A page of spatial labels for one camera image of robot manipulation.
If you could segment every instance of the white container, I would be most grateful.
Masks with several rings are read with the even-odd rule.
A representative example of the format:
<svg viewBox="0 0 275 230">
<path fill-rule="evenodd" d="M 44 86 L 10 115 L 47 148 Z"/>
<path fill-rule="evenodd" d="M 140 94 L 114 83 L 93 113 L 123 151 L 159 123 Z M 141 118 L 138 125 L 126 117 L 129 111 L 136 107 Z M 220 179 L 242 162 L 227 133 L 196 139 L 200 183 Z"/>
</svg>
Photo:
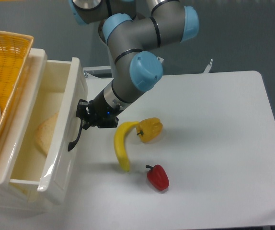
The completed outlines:
<svg viewBox="0 0 275 230">
<path fill-rule="evenodd" d="M 49 210 L 64 200 L 79 148 L 67 151 L 80 124 L 76 106 L 88 91 L 78 58 L 52 61 L 44 50 L 32 49 L 27 65 L 23 92 L 0 140 L 0 206 Z M 35 146 L 34 132 L 56 112 L 46 156 Z"/>
</svg>

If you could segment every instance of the white table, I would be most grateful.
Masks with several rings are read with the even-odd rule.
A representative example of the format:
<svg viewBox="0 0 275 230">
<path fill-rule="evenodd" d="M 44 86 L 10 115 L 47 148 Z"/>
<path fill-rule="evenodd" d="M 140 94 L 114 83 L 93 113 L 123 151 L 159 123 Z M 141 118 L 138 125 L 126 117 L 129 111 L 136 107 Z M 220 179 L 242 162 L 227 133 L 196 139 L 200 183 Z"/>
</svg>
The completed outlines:
<svg viewBox="0 0 275 230">
<path fill-rule="evenodd" d="M 111 79 L 87 79 L 93 99 Z M 275 121 L 257 72 L 164 76 L 119 116 L 159 117 L 161 135 L 132 131 L 124 173 L 114 129 L 83 131 L 66 201 L 50 213 L 0 209 L 0 229 L 167 230 L 275 225 Z M 164 167 L 156 191 L 145 165 Z"/>
</svg>

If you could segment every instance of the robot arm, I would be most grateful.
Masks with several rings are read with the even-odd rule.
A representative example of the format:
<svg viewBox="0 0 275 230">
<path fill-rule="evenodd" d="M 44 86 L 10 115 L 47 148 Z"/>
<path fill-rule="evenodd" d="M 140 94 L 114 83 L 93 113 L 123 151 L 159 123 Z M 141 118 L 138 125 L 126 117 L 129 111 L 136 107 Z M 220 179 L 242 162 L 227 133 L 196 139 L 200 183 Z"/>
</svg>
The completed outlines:
<svg viewBox="0 0 275 230">
<path fill-rule="evenodd" d="M 77 117 L 81 130 L 97 126 L 117 127 L 117 116 L 153 88 L 163 76 L 163 68 L 155 55 L 148 52 L 175 42 L 195 37 L 199 30 L 196 11 L 178 0 L 147 0 L 151 17 L 135 19 L 134 0 L 69 0 L 77 21 L 86 23 L 108 18 L 103 24 L 117 75 L 91 101 L 80 100 Z"/>
</svg>

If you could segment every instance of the wicker basket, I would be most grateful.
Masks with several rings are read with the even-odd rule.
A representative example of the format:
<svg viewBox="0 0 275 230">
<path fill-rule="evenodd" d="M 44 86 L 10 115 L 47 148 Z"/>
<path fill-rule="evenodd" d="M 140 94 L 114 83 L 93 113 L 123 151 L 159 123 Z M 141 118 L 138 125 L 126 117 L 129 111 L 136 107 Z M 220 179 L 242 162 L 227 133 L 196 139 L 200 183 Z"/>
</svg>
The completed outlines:
<svg viewBox="0 0 275 230">
<path fill-rule="evenodd" d="M 0 137 L 8 122 L 32 44 L 32 36 L 0 31 Z"/>
</svg>

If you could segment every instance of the black object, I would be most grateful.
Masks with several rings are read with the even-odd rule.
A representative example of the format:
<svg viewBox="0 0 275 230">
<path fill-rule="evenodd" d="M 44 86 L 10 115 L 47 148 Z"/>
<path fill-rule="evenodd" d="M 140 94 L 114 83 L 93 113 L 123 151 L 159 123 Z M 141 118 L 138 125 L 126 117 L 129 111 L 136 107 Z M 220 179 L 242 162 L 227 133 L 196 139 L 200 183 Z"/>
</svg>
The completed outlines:
<svg viewBox="0 0 275 230">
<path fill-rule="evenodd" d="M 119 109 L 120 106 L 118 105 L 115 109 L 112 109 L 107 113 L 119 114 Z M 80 127 L 77 138 L 69 143 L 68 152 L 71 151 L 78 143 L 82 129 L 87 130 L 91 126 L 97 126 L 98 128 L 116 128 L 118 125 L 118 118 L 116 116 L 111 116 L 111 119 L 109 119 L 97 115 L 94 109 L 93 101 L 87 102 L 83 99 L 80 99 L 78 102 L 76 117 L 80 118 Z"/>
<path fill-rule="evenodd" d="M 156 34 L 157 34 L 157 43 L 158 43 L 157 48 L 160 48 L 161 47 L 161 35 L 160 35 L 158 23 L 156 22 L 156 20 L 153 17 L 150 17 L 150 19 L 153 23 L 153 26 L 155 27 Z"/>
</svg>

